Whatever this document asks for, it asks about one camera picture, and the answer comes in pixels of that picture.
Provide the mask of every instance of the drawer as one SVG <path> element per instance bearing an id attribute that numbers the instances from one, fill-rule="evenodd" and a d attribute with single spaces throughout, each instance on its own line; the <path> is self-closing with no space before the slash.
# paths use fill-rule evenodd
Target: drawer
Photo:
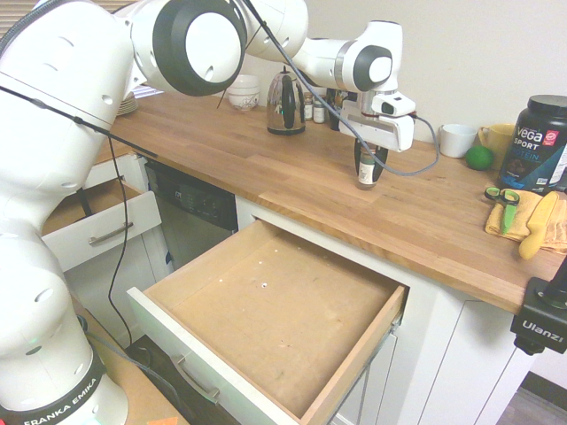
<path id="1" fill-rule="evenodd" d="M 161 223 L 153 192 L 124 184 L 128 199 L 128 239 Z M 85 190 L 93 215 L 85 217 L 76 194 L 66 197 L 43 226 L 43 240 L 63 271 L 80 265 L 124 241 L 124 205 L 117 179 Z"/>
<path id="2" fill-rule="evenodd" d="M 143 331 L 240 423 L 323 425 L 405 287 L 257 220 L 128 294 Z"/>

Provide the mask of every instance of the bottle cap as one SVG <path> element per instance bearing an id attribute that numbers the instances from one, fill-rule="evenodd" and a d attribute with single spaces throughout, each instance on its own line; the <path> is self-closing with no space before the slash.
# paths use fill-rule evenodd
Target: bottle cap
<path id="1" fill-rule="evenodd" d="M 567 97 L 537 95 L 530 97 L 528 108 L 531 111 L 557 118 L 567 118 Z"/>

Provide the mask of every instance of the dishwasher control panel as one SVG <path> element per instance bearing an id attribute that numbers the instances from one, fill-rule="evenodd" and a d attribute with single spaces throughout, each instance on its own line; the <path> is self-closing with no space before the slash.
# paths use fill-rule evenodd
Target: dishwasher control panel
<path id="1" fill-rule="evenodd" d="M 158 162 L 150 161 L 145 168 L 156 196 L 215 226 L 238 229 L 232 193 Z"/>

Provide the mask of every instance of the black kettle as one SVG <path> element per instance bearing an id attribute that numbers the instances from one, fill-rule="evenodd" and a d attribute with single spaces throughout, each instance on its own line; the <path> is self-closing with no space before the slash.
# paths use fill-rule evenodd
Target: black kettle
<path id="1" fill-rule="evenodd" d="M 305 131 L 305 100 L 295 73 L 283 67 L 268 92 L 268 131 L 274 135 L 297 135 Z"/>

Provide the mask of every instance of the small bottle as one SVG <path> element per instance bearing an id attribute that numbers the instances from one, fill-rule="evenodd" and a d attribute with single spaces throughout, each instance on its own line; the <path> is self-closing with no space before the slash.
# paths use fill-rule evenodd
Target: small bottle
<path id="1" fill-rule="evenodd" d="M 315 104 L 313 106 L 313 121 L 317 124 L 325 122 L 325 107 L 317 99 L 315 99 Z"/>
<path id="2" fill-rule="evenodd" d="M 313 95 L 309 92 L 303 95 L 305 99 L 305 119 L 313 119 Z"/>
<path id="3" fill-rule="evenodd" d="M 371 150 L 375 149 L 375 146 L 370 143 L 369 147 Z M 359 163 L 358 169 L 359 189 L 368 190 L 376 186 L 377 182 L 374 181 L 374 170 L 376 166 L 376 161 L 364 148 L 361 147 L 361 162 Z"/>

